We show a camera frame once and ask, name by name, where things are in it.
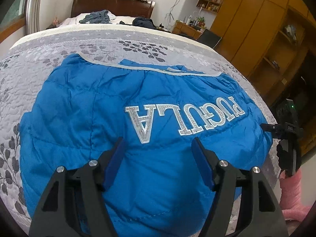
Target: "quilted bedspread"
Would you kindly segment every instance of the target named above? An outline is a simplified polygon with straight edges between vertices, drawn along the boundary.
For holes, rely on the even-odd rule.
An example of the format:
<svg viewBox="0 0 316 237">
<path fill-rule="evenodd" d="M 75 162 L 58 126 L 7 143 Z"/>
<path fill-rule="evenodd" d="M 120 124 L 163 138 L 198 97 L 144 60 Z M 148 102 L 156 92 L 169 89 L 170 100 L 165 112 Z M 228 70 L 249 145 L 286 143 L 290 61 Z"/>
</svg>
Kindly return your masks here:
<svg viewBox="0 0 316 237">
<path fill-rule="evenodd" d="M 261 109 L 268 123 L 276 123 L 253 86 L 227 60 L 211 48 L 181 36 L 124 25 L 76 25 L 42 31 L 19 40 L 0 61 L 0 197 L 28 233 L 27 212 L 20 175 L 19 122 L 31 111 L 42 84 L 55 67 L 72 53 L 89 59 L 119 63 L 128 59 L 143 64 L 184 65 L 206 74 L 223 72 L 235 79 Z M 263 171 L 275 186 L 280 169 L 274 140 Z M 237 221 L 235 201 L 228 232 Z"/>
</svg>

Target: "electrical cable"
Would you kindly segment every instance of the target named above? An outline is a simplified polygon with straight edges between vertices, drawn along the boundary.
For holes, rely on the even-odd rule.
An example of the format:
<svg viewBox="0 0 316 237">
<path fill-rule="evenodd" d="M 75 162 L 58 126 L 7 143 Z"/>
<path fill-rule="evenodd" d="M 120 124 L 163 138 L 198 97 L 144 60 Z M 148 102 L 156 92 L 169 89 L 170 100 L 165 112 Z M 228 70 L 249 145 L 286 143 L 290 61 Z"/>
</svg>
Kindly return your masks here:
<svg viewBox="0 0 316 237">
<path fill-rule="evenodd" d="M 172 15 L 172 11 L 173 11 L 174 7 L 176 7 L 178 5 L 179 2 L 180 2 L 180 0 L 176 0 L 174 5 L 170 8 L 169 13 L 167 13 L 166 16 L 165 16 L 165 19 L 167 19 L 167 24 L 168 24 L 167 28 L 168 27 L 174 27 L 174 25 L 175 25 L 175 24 L 170 25 L 171 20 L 175 21 L 173 15 Z"/>
</svg>

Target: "wooden desk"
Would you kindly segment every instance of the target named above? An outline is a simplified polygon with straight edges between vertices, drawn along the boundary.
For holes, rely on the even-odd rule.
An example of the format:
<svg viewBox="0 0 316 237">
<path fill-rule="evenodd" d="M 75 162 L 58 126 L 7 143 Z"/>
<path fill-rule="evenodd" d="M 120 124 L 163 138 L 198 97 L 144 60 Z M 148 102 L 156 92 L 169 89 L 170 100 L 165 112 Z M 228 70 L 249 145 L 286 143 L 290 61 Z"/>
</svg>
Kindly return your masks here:
<svg viewBox="0 0 316 237">
<path fill-rule="evenodd" d="M 196 29 L 177 21 L 176 26 L 172 30 L 173 34 L 186 34 L 190 37 L 193 37 L 195 40 L 199 38 L 199 36 L 202 34 L 200 31 L 197 31 Z"/>
</svg>

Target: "pink fabric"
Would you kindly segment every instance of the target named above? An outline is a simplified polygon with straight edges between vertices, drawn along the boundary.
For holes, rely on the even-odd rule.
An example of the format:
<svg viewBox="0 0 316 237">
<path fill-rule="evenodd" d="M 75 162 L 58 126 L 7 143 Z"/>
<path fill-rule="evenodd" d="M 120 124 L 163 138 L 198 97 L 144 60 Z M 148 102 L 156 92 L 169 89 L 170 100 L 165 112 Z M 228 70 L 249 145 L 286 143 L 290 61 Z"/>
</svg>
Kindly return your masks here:
<svg viewBox="0 0 316 237">
<path fill-rule="evenodd" d="M 280 207 L 284 218 L 302 222 L 311 207 L 301 204 L 301 178 L 302 171 L 299 169 L 292 177 L 287 177 L 285 172 L 280 175 L 280 187 L 282 189 Z"/>
</svg>

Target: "wooden headboard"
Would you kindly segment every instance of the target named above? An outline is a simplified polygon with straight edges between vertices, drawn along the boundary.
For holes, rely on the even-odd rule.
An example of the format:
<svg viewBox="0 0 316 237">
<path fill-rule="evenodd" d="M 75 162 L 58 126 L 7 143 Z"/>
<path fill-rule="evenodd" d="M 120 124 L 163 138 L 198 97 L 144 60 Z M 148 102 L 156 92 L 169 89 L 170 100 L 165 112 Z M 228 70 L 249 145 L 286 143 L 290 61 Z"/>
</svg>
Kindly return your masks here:
<svg viewBox="0 0 316 237">
<path fill-rule="evenodd" d="M 140 0 L 74 0 L 71 17 L 81 13 L 109 10 L 116 16 L 145 17 L 150 18 L 155 2 Z"/>
</svg>

